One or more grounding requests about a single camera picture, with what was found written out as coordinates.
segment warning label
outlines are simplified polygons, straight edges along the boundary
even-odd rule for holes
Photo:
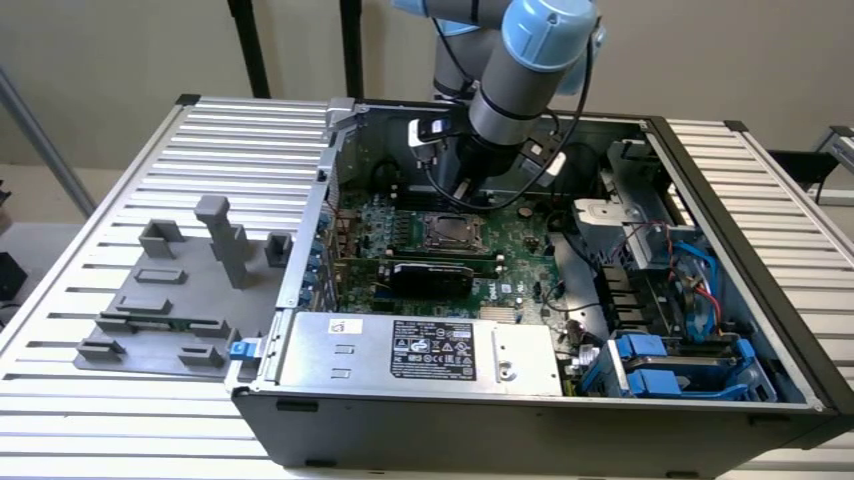
[[[477,380],[472,323],[395,320],[391,374],[398,378]]]

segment robotic arm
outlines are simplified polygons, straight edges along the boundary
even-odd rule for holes
[[[556,93],[578,91],[589,52],[596,56],[605,38],[597,6],[590,0],[393,0],[393,4],[434,17],[434,22],[442,20],[437,90],[461,100],[472,83],[481,82],[468,124],[449,126],[461,137],[454,198],[462,203],[486,178],[513,166]],[[524,191],[556,161],[560,143],[566,144],[556,140],[546,149],[550,158],[541,162],[542,171]]]

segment black pole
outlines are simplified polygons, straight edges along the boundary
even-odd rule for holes
[[[365,98],[362,75],[362,0],[339,0],[347,96]]]
[[[255,98],[271,98],[262,43],[258,40],[253,0],[229,0],[229,10],[235,19],[235,27],[238,27],[238,37],[241,38],[246,73],[250,76],[250,85],[253,86],[253,96]]]

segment white wall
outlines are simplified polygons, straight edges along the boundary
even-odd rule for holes
[[[343,95],[338,1],[255,3],[274,95]],[[366,94],[425,100],[431,25],[387,4],[365,0]],[[778,148],[854,124],[854,1],[600,5],[610,37],[593,110],[740,119]],[[125,168],[179,93],[250,94],[226,0],[0,0],[0,61],[81,166]],[[0,162],[38,161],[0,112]]]

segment green circuit board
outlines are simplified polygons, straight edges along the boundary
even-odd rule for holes
[[[558,282],[558,269],[554,257],[545,254],[546,218],[541,214],[522,216],[520,208],[533,212],[534,205],[520,200],[489,215],[453,214],[403,210],[381,196],[346,194],[342,211],[358,219],[350,222],[346,234],[359,248],[357,255],[345,255],[335,262],[339,310],[480,318],[484,307],[504,307],[504,318],[541,322],[542,304],[534,286],[540,282],[546,291]],[[442,233],[437,227],[442,222],[457,222],[468,237]],[[397,298],[383,283],[383,271],[401,262],[472,268],[472,295],[442,300]]]

